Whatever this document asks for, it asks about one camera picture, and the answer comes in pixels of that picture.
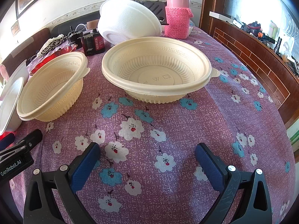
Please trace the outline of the small white foam bowl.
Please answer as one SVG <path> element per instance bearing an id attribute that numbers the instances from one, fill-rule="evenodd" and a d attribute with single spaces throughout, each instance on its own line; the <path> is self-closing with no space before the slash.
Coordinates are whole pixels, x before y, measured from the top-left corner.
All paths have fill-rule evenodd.
<path id="1" fill-rule="evenodd" d="M 24 60 L 9 77 L 1 93 L 1 135 L 16 131 L 22 123 L 16 107 L 28 78 L 29 72 Z"/>

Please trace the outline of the large cream plastic bowl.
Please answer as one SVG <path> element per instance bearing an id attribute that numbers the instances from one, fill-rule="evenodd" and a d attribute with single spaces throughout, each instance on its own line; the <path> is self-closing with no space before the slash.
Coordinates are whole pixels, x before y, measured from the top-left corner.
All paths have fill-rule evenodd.
<path id="1" fill-rule="evenodd" d="M 102 73 L 131 97 L 154 104 L 180 100 L 220 75 L 200 50 L 163 37 L 115 45 L 102 59 Z"/>

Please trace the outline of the large white foam bowl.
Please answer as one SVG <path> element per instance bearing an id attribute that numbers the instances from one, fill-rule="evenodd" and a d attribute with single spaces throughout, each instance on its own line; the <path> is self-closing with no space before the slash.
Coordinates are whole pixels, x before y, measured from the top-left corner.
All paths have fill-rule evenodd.
<path id="1" fill-rule="evenodd" d="M 106 0 L 99 9 L 97 29 L 113 45 L 133 38 L 160 36 L 159 19 L 147 7 L 132 0 Z"/>

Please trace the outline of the small red gold-rimmed plate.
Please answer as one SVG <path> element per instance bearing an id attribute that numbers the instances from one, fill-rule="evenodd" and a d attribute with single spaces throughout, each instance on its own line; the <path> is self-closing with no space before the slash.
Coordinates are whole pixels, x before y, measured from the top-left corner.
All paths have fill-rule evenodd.
<path id="1" fill-rule="evenodd" d="M 66 46 L 64 48 L 61 48 L 57 51 L 55 51 L 54 53 L 52 53 L 51 55 L 45 57 L 43 60 L 41 60 L 41 62 L 37 63 L 36 66 L 33 67 L 33 69 L 31 70 L 31 72 L 29 72 L 30 76 L 33 76 L 41 67 L 43 67 L 46 63 L 50 62 L 51 60 L 55 59 L 56 57 L 69 53 L 69 52 L 73 52 L 75 51 L 77 48 L 77 45 L 69 45 Z"/>

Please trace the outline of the leopard print cloth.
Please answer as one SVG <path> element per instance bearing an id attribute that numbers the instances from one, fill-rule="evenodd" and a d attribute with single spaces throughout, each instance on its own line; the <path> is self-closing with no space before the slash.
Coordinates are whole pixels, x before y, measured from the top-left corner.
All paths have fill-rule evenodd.
<path id="1" fill-rule="evenodd" d="M 61 45 L 66 40 L 64 34 L 59 34 L 57 37 L 48 39 L 36 54 L 38 57 L 46 55 L 48 52 L 54 50 L 57 46 Z"/>

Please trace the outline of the purple floral tablecloth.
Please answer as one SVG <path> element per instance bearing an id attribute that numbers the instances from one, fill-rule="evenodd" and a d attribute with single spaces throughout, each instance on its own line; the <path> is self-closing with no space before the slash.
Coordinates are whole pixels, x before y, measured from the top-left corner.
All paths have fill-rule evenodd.
<path id="1" fill-rule="evenodd" d="M 201 50 L 220 76 L 169 104 L 148 104 L 128 96 L 101 72 L 102 54 L 90 56 L 90 72 L 75 104 L 51 122 L 21 124 L 17 137 L 40 129 L 34 164 L 10 181 L 23 211 L 33 170 L 69 164 L 91 142 L 100 160 L 78 196 L 97 223 L 198 223 L 218 193 L 195 159 L 205 143 L 226 164 L 264 172 L 272 222 L 280 223 L 293 203 L 295 160 L 277 110 L 286 93 L 264 72 L 247 65 L 243 52 L 229 50 L 194 29 L 187 43 Z"/>

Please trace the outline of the small black device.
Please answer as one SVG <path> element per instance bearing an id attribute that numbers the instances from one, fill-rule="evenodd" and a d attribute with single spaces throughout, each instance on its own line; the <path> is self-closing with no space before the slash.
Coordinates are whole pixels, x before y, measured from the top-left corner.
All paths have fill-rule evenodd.
<path id="1" fill-rule="evenodd" d="M 77 45 L 77 49 L 80 49 L 83 47 L 81 37 L 83 36 L 82 31 L 76 31 L 76 30 L 71 30 L 67 34 L 67 40 L 70 45 Z"/>

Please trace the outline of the dark jar with cork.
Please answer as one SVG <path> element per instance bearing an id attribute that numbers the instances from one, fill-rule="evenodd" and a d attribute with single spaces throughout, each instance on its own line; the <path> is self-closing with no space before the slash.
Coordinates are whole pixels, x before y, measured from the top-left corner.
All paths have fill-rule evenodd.
<path id="1" fill-rule="evenodd" d="M 98 32 L 99 19 L 88 21 L 87 31 L 80 37 L 85 56 L 92 56 L 105 52 L 105 43 Z"/>

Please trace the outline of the black leather sofa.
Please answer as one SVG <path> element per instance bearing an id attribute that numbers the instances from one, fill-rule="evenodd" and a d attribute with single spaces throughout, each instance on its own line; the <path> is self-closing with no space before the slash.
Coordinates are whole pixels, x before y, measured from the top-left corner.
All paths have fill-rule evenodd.
<path id="1" fill-rule="evenodd" d="M 87 24 L 88 21 L 96 20 L 100 18 L 100 13 L 92 12 L 80 17 L 68 20 L 61 24 L 56 25 L 50 32 L 52 37 L 57 37 L 59 34 L 68 35 L 69 32 L 75 31 L 75 28 L 79 24 Z"/>

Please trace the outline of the wooden brick-pattern counter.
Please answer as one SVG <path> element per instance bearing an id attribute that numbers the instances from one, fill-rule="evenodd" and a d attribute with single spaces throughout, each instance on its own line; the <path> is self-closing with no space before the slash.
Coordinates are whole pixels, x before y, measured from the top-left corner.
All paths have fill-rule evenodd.
<path id="1" fill-rule="evenodd" d="M 209 35 L 230 50 L 270 94 L 286 128 L 298 119 L 298 78 L 270 48 L 250 34 L 210 18 Z"/>

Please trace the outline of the black phone stand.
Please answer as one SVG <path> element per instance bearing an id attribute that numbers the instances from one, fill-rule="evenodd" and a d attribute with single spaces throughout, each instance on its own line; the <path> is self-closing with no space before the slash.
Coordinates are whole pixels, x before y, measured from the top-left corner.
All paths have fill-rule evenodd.
<path id="1" fill-rule="evenodd" d="M 163 1 L 142 1 L 142 5 L 151 10 L 158 18 L 161 25 L 168 25 L 166 18 L 166 2 Z"/>

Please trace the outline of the white box on counter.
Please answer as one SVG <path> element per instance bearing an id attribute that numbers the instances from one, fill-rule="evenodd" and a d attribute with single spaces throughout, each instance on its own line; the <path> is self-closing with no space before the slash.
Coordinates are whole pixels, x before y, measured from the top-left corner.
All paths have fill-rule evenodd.
<path id="1" fill-rule="evenodd" d="M 222 15 L 222 14 L 219 14 L 219 13 L 216 13 L 216 12 L 213 12 L 213 11 L 209 12 L 209 16 L 212 17 L 212 18 L 219 19 L 219 20 L 224 21 L 224 22 L 229 22 L 229 23 L 232 23 L 233 20 L 234 20 L 234 18 L 230 18 L 230 17 L 227 17 L 225 15 Z"/>

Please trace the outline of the pink knit-sleeved bottle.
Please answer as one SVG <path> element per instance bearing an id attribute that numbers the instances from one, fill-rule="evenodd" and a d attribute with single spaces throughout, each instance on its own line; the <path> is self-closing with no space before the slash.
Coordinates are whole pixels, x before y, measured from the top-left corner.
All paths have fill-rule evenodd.
<path id="1" fill-rule="evenodd" d="M 164 34 L 169 38 L 186 39 L 189 35 L 189 20 L 193 13 L 189 8 L 190 0 L 167 0 L 166 20 L 168 25 Z"/>

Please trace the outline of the small wall plaque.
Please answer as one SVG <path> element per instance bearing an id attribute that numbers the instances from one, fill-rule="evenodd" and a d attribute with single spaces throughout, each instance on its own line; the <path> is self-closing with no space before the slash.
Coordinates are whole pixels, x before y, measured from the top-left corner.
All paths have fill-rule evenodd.
<path id="1" fill-rule="evenodd" d="M 13 36 L 15 36 L 20 31 L 20 26 L 18 20 L 12 25 L 11 27 L 11 33 Z"/>

